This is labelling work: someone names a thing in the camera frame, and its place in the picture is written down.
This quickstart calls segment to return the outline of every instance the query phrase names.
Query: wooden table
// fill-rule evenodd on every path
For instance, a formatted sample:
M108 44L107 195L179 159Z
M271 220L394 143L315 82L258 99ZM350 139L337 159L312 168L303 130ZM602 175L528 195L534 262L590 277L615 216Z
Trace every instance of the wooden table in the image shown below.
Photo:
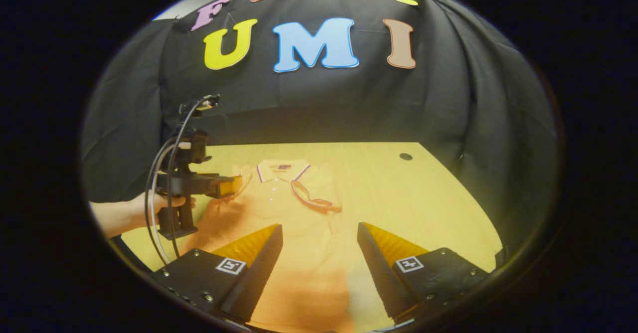
M399 157L408 153L412 160ZM191 165L193 171L231 175L236 165L262 160L304 159L333 167L346 229L349 313L355 330L391 326L372 276L357 244L357 225L369 222L433 251L448 247L486 272L495 268L502 248L494 226L456 178L418 143L264 144L208 147L212 160ZM195 196L194 221L209 197ZM122 235L132 251L152 270L162 267L146 228ZM160 237L169 258L172 245ZM177 244L186 237L178 238Z

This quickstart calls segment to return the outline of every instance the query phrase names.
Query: letter m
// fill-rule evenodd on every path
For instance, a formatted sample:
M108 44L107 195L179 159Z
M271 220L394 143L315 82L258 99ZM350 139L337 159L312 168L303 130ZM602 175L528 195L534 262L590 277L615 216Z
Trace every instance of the letter m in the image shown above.
M324 46L326 53L321 61L323 66L330 68L357 66L358 59L353 56L350 44L350 27L354 23L352 19L333 17L324 21L314 36L298 22L286 22L275 26L273 33L277 33L280 37L280 59L274 66L274 70L276 72L297 70L300 64L294 58L294 50L297 50L306 66L313 67Z

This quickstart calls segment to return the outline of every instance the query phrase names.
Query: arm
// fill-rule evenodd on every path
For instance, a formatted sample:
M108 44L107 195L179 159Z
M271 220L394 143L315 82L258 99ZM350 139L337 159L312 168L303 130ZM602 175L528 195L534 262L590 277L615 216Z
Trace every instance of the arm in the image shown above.
M159 194L149 195L149 209L151 199L155 200L155 212L168 206L165 196ZM191 198L194 207L195 199ZM182 206L185 197L177 197L171 200L173 207ZM89 202L93 215L107 237L114 237L135 228L146 226L144 219L144 193L135 197L131 201L94 203Z

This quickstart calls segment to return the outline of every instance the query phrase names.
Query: black cloth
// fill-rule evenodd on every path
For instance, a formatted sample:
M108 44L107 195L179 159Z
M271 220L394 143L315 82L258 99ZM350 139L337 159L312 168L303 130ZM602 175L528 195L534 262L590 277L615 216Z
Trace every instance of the black cloth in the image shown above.
M548 217L558 189L560 132L549 89L515 45L476 13L454 0L416 1L232 0L196 31L196 11L151 22L109 65L87 111L88 197L112 201L142 192L153 156L177 124L178 106L220 94L212 116L193 120L210 133L208 145L420 142L515 251ZM301 62L293 72L274 72L280 40L274 26L300 22L314 35L332 17L355 22L350 40L358 67ZM385 18L413 27L415 69L387 62ZM230 53L232 27L248 19L258 20L248 54L232 67L208 69L203 38L228 29L221 52ZM214 159L214 149L208 154Z

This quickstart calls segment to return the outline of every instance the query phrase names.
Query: orange polo shirt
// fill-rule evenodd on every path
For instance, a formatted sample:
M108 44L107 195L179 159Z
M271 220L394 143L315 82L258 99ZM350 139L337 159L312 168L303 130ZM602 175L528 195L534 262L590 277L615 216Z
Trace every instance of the orange polo shirt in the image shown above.
M264 160L233 167L242 187L210 201L187 239L213 251L271 224L281 224L283 247L249 324L280 332L353 332L341 244L341 201L328 164Z

